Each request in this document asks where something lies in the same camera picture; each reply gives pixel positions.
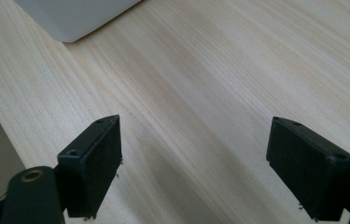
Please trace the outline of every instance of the black plastic bracket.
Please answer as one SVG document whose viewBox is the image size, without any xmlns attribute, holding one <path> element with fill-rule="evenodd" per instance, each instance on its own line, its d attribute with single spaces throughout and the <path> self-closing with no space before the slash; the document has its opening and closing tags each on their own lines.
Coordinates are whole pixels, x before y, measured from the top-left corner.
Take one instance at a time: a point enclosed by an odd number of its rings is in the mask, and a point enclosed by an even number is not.
<svg viewBox="0 0 350 224">
<path fill-rule="evenodd" d="M 55 169 L 34 167 L 12 177 L 0 223 L 63 224 L 96 217 L 122 160 L 119 115 L 98 119 L 59 155 Z"/>
<path fill-rule="evenodd" d="M 267 160 L 308 215 L 339 221 L 350 212 L 350 153 L 289 119 L 273 118 Z"/>
</svg>

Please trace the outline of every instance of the light wood grain surface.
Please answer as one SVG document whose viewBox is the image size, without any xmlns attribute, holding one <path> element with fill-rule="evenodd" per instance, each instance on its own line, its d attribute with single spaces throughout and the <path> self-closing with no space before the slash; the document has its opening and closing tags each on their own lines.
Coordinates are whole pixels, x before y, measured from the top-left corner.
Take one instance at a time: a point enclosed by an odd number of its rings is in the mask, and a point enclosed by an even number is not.
<svg viewBox="0 0 350 224">
<path fill-rule="evenodd" d="M 273 116 L 350 152 L 350 1 L 145 0 L 63 44 L 0 0 L 0 122 L 25 165 L 112 114 L 124 165 L 93 223 L 314 223 L 265 153 Z"/>
</svg>

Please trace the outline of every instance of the mounting hole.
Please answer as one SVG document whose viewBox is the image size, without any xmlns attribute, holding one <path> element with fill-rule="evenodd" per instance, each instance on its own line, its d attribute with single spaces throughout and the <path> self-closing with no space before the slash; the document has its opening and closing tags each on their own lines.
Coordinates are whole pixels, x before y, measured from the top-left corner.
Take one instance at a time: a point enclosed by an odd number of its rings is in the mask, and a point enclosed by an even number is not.
<svg viewBox="0 0 350 224">
<path fill-rule="evenodd" d="M 44 172 L 42 170 L 32 170 L 21 176 L 21 181 L 24 183 L 32 182 L 40 178 Z"/>
<path fill-rule="evenodd" d="M 338 159 L 341 159 L 341 160 L 346 159 L 346 156 L 344 156 L 343 154 L 339 154 L 339 153 L 334 154 L 334 157 L 336 157 L 336 158 L 338 158 Z"/>
<path fill-rule="evenodd" d="M 69 156 L 77 156 L 78 155 L 78 152 L 76 151 L 76 150 L 70 150 L 70 151 L 68 151 L 67 152 L 67 155 L 69 155 Z"/>
</svg>

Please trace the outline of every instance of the black 3d-printed part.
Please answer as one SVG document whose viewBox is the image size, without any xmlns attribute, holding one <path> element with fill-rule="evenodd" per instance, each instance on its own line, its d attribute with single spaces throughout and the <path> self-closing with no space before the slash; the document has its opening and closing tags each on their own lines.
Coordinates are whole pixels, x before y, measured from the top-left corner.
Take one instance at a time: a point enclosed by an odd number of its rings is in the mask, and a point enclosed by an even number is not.
<svg viewBox="0 0 350 224">
<path fill-rule="evenodd" d="M 121 160 L 119 115 L 96 120 L 58 155 L 61 204 L 70 217 L 96 217 Z"/>
<path fill-rule="evenodd" d="M 298 122 L 273 118 L 267 160 L 311 218 L 340 219 L 349 197 L 348 152 Z"/>
<path fill-rule="evenodd" d="M 64 223 L 52 168 L 34 167 L 12 177 L 0 223 Z"/>
</svg>

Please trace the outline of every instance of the white box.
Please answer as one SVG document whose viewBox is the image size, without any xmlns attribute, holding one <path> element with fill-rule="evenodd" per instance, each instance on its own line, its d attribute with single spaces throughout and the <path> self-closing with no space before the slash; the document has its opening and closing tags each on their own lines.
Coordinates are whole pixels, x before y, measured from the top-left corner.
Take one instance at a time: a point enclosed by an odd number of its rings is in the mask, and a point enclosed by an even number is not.
<svg viewBox="0 0 350 224">
<path fill-rule="evenodd" d="M 52 38 L 73 42 L 140 0 L 15 0 Z"/>
</svg>

